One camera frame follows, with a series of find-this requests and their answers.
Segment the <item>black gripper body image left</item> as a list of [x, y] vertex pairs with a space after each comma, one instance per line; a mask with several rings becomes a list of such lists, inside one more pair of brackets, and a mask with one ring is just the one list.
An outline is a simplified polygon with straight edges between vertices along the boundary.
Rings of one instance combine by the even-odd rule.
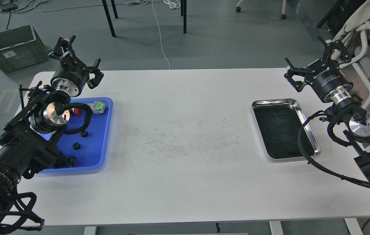
[[83, 71], [82, 67], [61, 63], [51, 79], [51, 86], [75, 98], [81, 94], [88, 79], [89, 73]]

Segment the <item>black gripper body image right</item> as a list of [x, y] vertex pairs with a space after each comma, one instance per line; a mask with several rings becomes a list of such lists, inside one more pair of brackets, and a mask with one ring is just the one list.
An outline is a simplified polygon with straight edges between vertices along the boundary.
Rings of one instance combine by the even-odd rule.
[[312, 87], [322, 102], [331, 102], [330, 93], [338, 87], [344, 87], [347, 91], [353, 88], [353, 83], [339, 69], [336, 60], [329, 60], [325, 67], [323, 62], [317, 59], [306, 68], [313, 71], [305, 76], [305, 82]]

